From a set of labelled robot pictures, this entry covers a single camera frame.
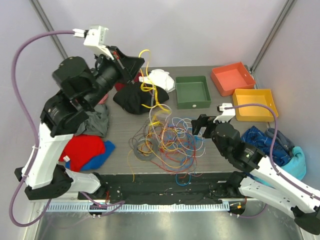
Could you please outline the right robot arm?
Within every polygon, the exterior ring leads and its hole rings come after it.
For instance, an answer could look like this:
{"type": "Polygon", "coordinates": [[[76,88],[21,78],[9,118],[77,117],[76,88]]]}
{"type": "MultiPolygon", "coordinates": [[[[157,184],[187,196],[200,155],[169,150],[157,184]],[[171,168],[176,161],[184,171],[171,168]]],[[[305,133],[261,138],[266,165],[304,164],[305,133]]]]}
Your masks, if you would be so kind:
{"type": "Polygon", "coordinates": [[[192,134],[205,128],[203,138],[211,139],[222,157],[237,169],[226,184],[233,198],[240,194],[270,205],[289,217],[306,232],[320,233],[320,192],[277,167],[265,153],[241,140],[229,122],[201,114],[191,121],[192,134]]]}

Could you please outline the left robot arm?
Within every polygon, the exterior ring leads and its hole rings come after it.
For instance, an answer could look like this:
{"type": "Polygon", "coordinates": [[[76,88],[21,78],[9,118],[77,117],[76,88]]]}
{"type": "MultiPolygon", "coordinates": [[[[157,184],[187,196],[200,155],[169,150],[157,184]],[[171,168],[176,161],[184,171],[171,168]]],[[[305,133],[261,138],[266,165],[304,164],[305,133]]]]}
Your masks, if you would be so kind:
{"type": "Polygon", "coordinates": [[[47,100],[36,131],[36,144],[28,163],[15,170],[26,183],[29,200],[55,199],[66,193],[84,192],[100,200],[107,185],[96,172],[85,174],[66,169],[58,161],[79,126],[117,82],[130,82],[144,64],[142,57],[123,54],[110,46],[110,56],[95,55],[94,68],[79,56],[62,61],[52,73],[59,91],[47,100]]]}

